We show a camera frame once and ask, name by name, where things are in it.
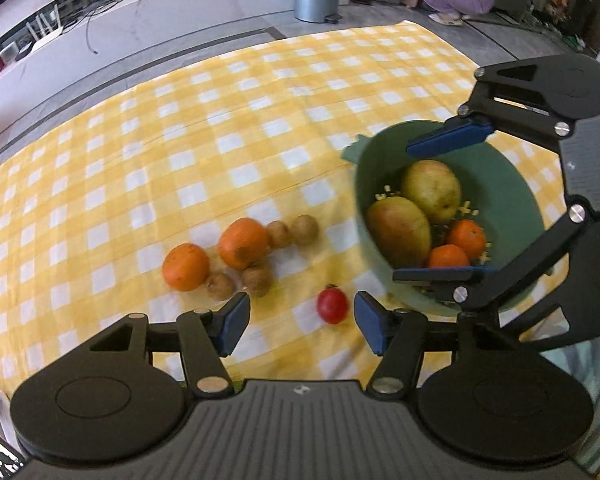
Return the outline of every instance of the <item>orange fruit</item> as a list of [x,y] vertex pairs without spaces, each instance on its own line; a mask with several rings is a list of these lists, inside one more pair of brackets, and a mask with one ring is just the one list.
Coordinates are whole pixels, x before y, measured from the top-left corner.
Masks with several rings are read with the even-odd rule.
[[218,255],[232,269],[244,270],[269,252],[269,233],[253,218],[238,218],[218,240]]
[[209,257],[202,247],[182,244],[167,254],[162,263],[162,277],[174,290],[189,292],[205,283],[210,267]]
[[484,252],[487,238],[484,230],[473,220],[460,220],[449,229],[446,243],[460,247],[470,260],[475,260]]
[[436,247],[431,251],[427,260],[427,267],[467,267],[470,264],[469,257],[458,246],[447,244]]

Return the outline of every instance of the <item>red tomato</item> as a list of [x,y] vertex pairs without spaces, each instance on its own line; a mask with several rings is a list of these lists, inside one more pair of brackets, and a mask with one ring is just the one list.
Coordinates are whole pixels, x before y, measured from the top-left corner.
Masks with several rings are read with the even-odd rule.
[[318,300],[315,302],[318,316],[325,322],[337,325],[347,317],[349,311],[349,301],[344,292],[335,285],[327,285],[326,288],[318,294]]

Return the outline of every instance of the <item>gray tile floor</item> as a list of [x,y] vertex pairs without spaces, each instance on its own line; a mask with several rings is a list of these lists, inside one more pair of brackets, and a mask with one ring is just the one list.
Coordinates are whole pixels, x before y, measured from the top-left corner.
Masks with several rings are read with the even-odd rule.
[[49,130],[97,103],[141,82],[225,52],[327,30],[393,25],[410,20],[429,29],[479,65],[568,52],[567,46],[519,28],[490,14],[480,22],[445,27],[432,22],[428,13],[403,6],[374,4],[340,7],[337,25],[305,23],[293,12],[280,12],[200,30],[155,45],[87,76],[30,111],[0,134],[0,165]]

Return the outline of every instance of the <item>screw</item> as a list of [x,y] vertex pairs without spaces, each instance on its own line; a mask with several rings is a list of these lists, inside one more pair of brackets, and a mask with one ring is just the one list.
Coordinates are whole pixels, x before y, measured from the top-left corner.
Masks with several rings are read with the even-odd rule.
[[465,286],[459,286],[454,290],[454,301],[456,303],[462,303],[469,297],[469,291],[466,290]]
[[200,379],[196,386],[201,392],[206,394],[219,394],[229,387],[229,381],[223,377],[209,376]]
[[587,211],[580,204],[572,205],[569,208],[569,218],[574,224],[582,224],[587,217]]
[[555,124],[555,134],[559,137],[566,137],[571,133],[571,128],[567,123],[559,122]]
[[378,377],[371,387],[379,394],[393,395],[403,389],[404,384],[402,384],[400,379],[396,379],[395,377]]

